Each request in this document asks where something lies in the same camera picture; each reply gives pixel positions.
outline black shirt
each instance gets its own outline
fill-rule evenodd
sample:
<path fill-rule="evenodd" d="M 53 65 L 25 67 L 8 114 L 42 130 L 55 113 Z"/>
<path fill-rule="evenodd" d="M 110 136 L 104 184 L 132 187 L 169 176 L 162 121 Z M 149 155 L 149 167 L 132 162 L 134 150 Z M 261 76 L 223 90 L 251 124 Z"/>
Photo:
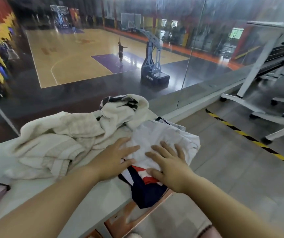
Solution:
<path fill-rule="evenodd" d="M 119 52 L 122 53 L 123 52 L 123 46 L 119 44 Z"/>

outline person shooting basketball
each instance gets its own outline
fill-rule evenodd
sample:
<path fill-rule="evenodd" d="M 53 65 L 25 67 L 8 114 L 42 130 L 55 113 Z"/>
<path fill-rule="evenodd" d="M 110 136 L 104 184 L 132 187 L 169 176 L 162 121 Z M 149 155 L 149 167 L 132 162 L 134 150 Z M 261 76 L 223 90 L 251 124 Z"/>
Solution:
<path fill-rule="evenodd" d="M 119 44 L 119 59 L 120 59 L 121 65 L 123 65 L 123 63 L 122 63 L 122 59 L 123 59 L 123 49 L 124 49 L 124 48 L 128 48 L 128 47 L 122 46 L 120 39 L 119 39 L 119 43 L 118 43 L 118 44 Z"/>

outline black wheel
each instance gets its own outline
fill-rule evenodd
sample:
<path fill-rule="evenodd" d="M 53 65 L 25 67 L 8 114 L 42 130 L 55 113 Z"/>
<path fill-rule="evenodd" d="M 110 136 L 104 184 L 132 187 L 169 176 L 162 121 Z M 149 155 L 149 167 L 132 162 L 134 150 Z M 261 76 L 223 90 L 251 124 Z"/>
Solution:
<path fill-rule="evenodd" d="M 272 106 L 276 106 L 276 105 L 278 105 L 278 103 L 279 103 L 279 102 L 277 102 L 276 100 L 271 100 L 271 105 L 272 105 Z"/>
<path fill-rule="evenodd" d="M 265 138 L 265 137 L 263 137 L 263 138 L 261 138 L 261 142 L 262 142 L 263 144 L 265 144 L 265 145 L 269 145 L 269 144 L 271 144 L 273 141 L 272 141 L 272 140 L 269 140 L 269 139 L 267 139 L 267 138 Z"/>
<path fill-rule="evenodd" d="M 220 97 L 219 99 L 221 102 L 225 102 L 227 99 L 226 98 L 223 98 L 223 97 Z"/>
<path fill-rule="evenodd" d="M 250 114 L 249 116 L 250 119 L 254 120 L 254 119 L 258 119 L 259 116 L 256 116 L 256 115 L 253 115 L 253 114 Z"/>

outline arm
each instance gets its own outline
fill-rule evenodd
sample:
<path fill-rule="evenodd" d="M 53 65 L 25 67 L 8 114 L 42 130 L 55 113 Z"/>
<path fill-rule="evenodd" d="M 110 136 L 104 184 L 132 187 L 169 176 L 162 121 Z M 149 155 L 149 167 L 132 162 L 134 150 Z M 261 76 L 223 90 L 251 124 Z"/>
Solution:
<path fill-rule="evenodd" d="M 159 172 L 147 172 L 178 193 L 188 195 L 212 222 L 222 237 L 283 238 L 284 234 L 263 222 L 249 208 L 224 193 L 210 181 L 197 176 L 185 162 L 182 149 L 175 145 L 178 154 L 165 142 L 152 146 L 156 152 L 145 153 L 158 163 Z"/>
<path fill-rule="evenodd" d="M 134 159 L 120 163 L 122 158 L 140 148 L 120 149 L 128 140 L 118 139 L 89 164 L 71 172 L 1 218 L 0 237 L 57 237 L 79 203 L 99 181 L 117 176 L 134 163 Z"/>

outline purple object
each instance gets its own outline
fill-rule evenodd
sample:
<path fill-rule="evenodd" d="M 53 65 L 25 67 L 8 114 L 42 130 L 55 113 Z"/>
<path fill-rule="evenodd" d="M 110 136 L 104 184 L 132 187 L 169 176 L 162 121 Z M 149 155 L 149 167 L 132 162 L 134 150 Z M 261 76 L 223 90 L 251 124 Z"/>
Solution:
<path fill-rule="evenodd" d="M 141 69 L 144 58 L 130 52 L 123 52 L 123 65 L 120 63 L 118 53 L 91 56 L 113 74 Z"/>
<path fill-rule="evenodd" d="M 74 33 L 72 28 L 59 28 L 58 31 L 60 34 L 73 34 Z M 84 33 L 84 32 L 76 28 L 76 33 Z"/>

